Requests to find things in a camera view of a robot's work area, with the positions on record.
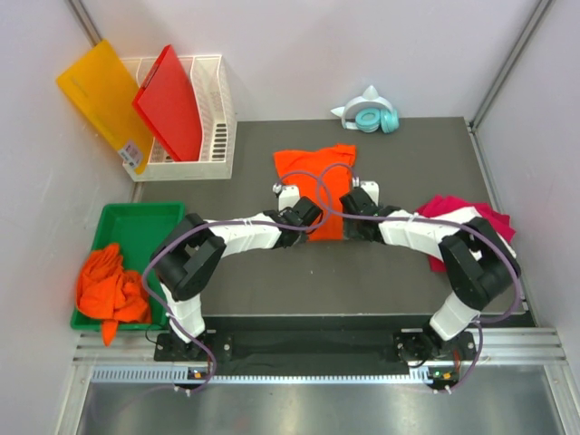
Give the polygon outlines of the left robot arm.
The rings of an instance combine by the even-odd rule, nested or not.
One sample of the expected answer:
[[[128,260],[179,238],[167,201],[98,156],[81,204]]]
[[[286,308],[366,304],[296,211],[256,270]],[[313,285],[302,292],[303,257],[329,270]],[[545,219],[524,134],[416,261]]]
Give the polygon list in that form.
[[[154,273],[166,298],[169,331],[158,336],[158,362],[196,361],[205,351],[205,321],[200,294],[221,259],[250,250],[292,247],[304,242],[321,223],[323,211],[309,198],[293,206],[266,210],[253,217],[227,221],[205,220],[187,214],[150,257],[147,273]]]

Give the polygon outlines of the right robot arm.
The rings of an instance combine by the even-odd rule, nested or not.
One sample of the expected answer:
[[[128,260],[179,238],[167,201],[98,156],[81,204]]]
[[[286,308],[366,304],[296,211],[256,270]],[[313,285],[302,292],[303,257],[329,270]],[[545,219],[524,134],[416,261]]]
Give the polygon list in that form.
[[[521,276],[513,248],[474,207],[424,217],[382,208],[361,187],[340,197],[340,202],[357,237],[406,247],[445,266],[451,293],[422,330],[402,342],[401,357],[446,357],[455,349],[456,337]]]

